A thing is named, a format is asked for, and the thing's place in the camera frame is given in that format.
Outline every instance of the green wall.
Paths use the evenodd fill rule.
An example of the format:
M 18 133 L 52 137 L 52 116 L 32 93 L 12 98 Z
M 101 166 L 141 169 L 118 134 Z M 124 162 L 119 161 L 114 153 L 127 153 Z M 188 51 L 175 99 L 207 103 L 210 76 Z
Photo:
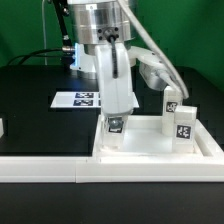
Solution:
M 43 49 L 41 3 L 0 0 L 0 66 L 14 56 Z M 61 46 L 53 6 L 46 5 L 46 11 L 48 47 Z M 224 90 L 223 0 L 138 0 L 138 17 L 175 65 L 195 68 Z M 139 38 L 134 44 L 144 46 Z

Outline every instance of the cable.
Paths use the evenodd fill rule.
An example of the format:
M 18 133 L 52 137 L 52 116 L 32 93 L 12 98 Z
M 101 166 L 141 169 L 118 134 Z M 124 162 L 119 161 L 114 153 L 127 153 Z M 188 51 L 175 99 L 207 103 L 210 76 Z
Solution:
M 116 52 L 114 37 L 110 38 L 110 43 L 111 43 L 111 46 L 112 46 L 113 78 L 117 79 L 118 78 L 117 52 Z
M 42 1 L 42 24 L 43 24 L 44 49 L 47 49 L 47 31 L 46 31 L 46 17 L 45 17 L 46 1 L 47 0 Z
M 149 34 L 146 32 L 144 27 L 141 25 L 141 23 L 137 20 L 133 12 L 130 10 L 130 8 L 126 5 L 124 0 L 117 0 L 120 7 L 126 14 L 126 16 L 131 21 L 132 25 L 135 27 L 139 35 L 142 37 L 143 41 L 146 43 L 146 45 L 160 58 L 160 60 L 165 64 L 166 68 L 172 75 L 172 79 L 178 83 L 178 85 L 181 88 L 183 97 L 187 99 L 189 97 L 188 90 L 181 79 L 180 75 L 172 65 L 172 63 L 169 61 L 169 59 L 165 56 L 165 54 L 159 49 L 159 47 L 156 45 L 156 43 L 153 41 L 153 39 L 149 36 Z
M 9 66 L 13 61 L 15 61 L 16 59 L 18 59 L 18 58 L 24 58 L 24 57 L 26 57 L 26 56 L 28 56 L 27 54 L 26 55 L 19 55 L 19 56 L 16 56 L 16 57 L 14 57 L 14 58 L 12 58 L 12 59 L 10 59 L 9 61 L 8 61 L 8 63 L 6 64 L 6 66 Z M 59 57 L 61 57 L 61 56 L 57 56 L 57 55 L 46 55 L 46 54 L 44 54 L 44 55 L 33 55 L 33 56 L 31 56 L 31 57 L 36 57 L 36 58 L 59 58 Z
M 62 51 L 61 48 L 53 48 L 53 49 L 44 49 L 44 50 L 39 50 L 39 51 L 34 51 L 27 56 L 25 56 L 22 60 L 19 61 L 18 65 L 22 65 L 27 59 L 30 57 L 37 55 L 37 54 L 43 54 L 43 53 L 48 53 L 48 52 L 56 52 L 56 51 Z

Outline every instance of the white tray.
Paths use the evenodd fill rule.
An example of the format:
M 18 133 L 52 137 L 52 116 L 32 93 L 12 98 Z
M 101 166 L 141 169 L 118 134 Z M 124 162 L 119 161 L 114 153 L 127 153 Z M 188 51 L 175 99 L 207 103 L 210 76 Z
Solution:
M 224 153 L 198 120 L 192 154 L 172 153 L 161 117 L 130 116 L 119 152 L 101 149 L 100 125 L 92 157 L 0 157 L 0 182 L 224 181 Z

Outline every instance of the white cable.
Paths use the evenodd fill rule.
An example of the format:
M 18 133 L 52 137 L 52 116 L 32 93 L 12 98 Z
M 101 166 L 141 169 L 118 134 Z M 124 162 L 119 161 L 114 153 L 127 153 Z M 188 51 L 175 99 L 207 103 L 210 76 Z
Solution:
M 42 1 L 42 24 L 43 24 L 43 38 L 44 38 L 44 49 L 47 49 L 47 32 L 46 32 L 46 19 L 45 19 L 45 3 L 47 0 Z M 44 59 L 45 65 L 47 65 L 47 57 Z
M 117 0 L 120 7 L 124 11 L 124 13 L 127 15 L 129 20 L 131 21 L 132 25 L 135 27 L 136 31 L 139 33 L 139 35 L 142 37 L 143 41 L 146 43 L 146 45 L 160 58 L 160 60 L 164 63 L 167 70 L 171 73 L 172 78 L 175 82 L 178 83 L 178 85 L 181 88 L 183 97 L 187 99 L 189 97 L 188 90 L 181 79 L 180 75 L 172 65 L 172 63 L 169 61 L 169 59 L 165 56 L 165 54 L 160 50 L 160 48 L 156 45 L 156 43 L 153 41 L 153 39 L 149 36 L 149 34 L 146 32 L 144 27 L 141 25 L 141 23 L 137 20 L 133 12 L 130 10 L 129 6 L 126 5 L 125 0 Z
M 181 92 L 181 89 L 176 85 L 173 80 L 170 78 L 169 74 L 165 70 L 157 70 L 157 75 L 164 80 L 169 86 L 171 86 L 177 92 Z

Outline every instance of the black table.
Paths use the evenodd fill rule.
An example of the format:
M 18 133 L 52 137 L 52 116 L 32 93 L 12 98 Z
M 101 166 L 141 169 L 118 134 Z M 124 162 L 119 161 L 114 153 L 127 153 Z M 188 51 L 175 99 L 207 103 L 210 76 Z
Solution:
M 190 92 L 184 104 L 198 107 L 198 118 L 223 147 L 224 94 L 195 70 L 178 70 Z M 134 114 L 161 114 L 163 94 L 149 90 L 138 74 L 133 86 L 140 104 Z M 97 91 L 97 84 L 59 66 L 1 68 L 0 155 L 91 156 L 99 110 L 50 109 L 57 91 L 73 90 Z M 222 224 L 223 206 L 222 183 L 0 184 L 4 224 Z

